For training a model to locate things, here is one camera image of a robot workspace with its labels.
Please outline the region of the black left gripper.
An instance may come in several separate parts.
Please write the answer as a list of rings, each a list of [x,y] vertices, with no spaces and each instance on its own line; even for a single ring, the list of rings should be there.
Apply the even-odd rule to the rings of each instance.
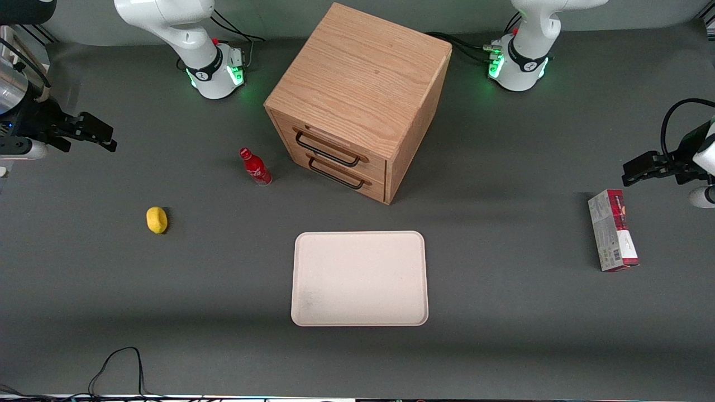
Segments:
[[[656,151],[644,152],[624,163],[623,186],[673,175],[678,185],[696,180],[713,183],[713,122],[706,122],[687,133],[672,152],[664,141],[663,153],[670,167],[663,165],[662,155]]]

